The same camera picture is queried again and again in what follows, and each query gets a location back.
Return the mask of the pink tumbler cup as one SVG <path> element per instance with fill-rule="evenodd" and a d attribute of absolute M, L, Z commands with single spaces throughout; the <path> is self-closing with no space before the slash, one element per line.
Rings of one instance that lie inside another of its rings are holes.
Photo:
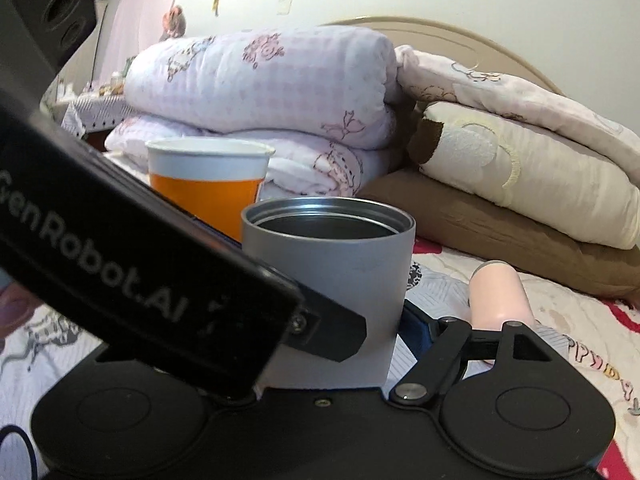
<path fill-rule="evenodd" d="M 471 325 L 476 332 L 498 333 L 507 322 L 534 328 L 532 307 L 513 266 L 490 260 L 479 266 L 469 281 Z"/>

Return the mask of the beige wooden headboard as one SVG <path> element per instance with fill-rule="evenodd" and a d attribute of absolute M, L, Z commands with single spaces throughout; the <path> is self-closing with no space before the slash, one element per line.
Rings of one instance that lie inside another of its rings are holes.
<path fill-rule="evenodd" d="M 466 29 L 422 18 L 401 16 L 358 16 L 330 22 L 330 25 L 367 27 L 392 40 L 395 47 L 446 56 L 480 72 L 519 76 L 557 94 L 562 90 L 535 66 L 495 41 Z"/>

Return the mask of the orange paper cup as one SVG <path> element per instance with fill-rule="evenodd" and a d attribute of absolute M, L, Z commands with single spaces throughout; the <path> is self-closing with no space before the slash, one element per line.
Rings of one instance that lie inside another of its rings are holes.
<path fill-rule="evenodd" d="M 185 136 L 149 141 L 149 178 L 160 195 L 237 242 L 274 149 L 254 141 Z"/>

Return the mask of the floral white folded quilt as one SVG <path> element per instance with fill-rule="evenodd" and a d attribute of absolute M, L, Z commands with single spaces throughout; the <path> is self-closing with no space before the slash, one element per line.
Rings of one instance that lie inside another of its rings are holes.
<path fill-rule="evenodd" d="M 255 141 L 274 151 L 263 196 L 353 196 L 398 161 L 396 75 L 392 42 L 368 28 L 167 40 L 132 61 L 134 116 L 105 147 L 148 171 L 153 140 Z"/>

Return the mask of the cream embroidered folded blanket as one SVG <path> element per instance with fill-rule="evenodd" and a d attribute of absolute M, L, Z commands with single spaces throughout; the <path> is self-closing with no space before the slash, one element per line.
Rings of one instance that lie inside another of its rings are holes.
<path fill-rule="evenodd" d="M 401 46 L 397 79 L 423 110 L 420 173 L 573 240 L 639 240 L 639 136 L 524 78 Z"/>

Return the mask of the brown pillow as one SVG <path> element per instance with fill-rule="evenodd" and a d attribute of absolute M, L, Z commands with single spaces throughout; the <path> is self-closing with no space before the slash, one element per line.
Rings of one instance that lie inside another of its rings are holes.
<path fill-rule="evenodd" d="M 416 234 L 485 260 L 501 260 L 584 294 L 639 305 L 639 251 L 573 240 L 516 212 L 412 169 L 367 183 L 357 196 L 416 220 Z"/>

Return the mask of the dotted cloth side table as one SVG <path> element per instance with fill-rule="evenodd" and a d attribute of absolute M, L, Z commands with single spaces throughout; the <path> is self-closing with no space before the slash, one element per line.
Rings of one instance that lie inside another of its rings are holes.
<path fill-rule="evenodd" d="M 125 119 L 134 116 L 122 94 L 96 92 L 76 96 L 69 84 L 53 81 L 44 92 L 41 104 L 53 120 L 73 136 L 112 130 Z"/>

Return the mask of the grey metal Miniso cup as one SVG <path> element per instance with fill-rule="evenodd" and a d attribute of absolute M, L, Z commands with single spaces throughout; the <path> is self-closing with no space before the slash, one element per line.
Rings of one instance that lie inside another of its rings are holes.
<path fill-rule="evenodd" d="M 394 206 L 347 197 L 266 200 L 242 213 L 244 252 L 364 317 L 367 337 L 342 362 L 280 347 L 260 388 L 381 387 L 394 353 L 416 222 Z"/>

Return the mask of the grey striped white cloth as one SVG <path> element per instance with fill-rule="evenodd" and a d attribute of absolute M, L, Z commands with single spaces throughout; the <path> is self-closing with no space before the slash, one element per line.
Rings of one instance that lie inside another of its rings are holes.
<path fill-rule="evenodd" d="M 427 269 L 421 263 L 410 266 L 406 298 L 431 318 L 454 316 L 471 322 L 469 287 L 456 278 Z M 400 335 L 397 335 L 390 370 L 383 394 L 387 398 L 390 389 L 416 364 L 416 357 Z"/>

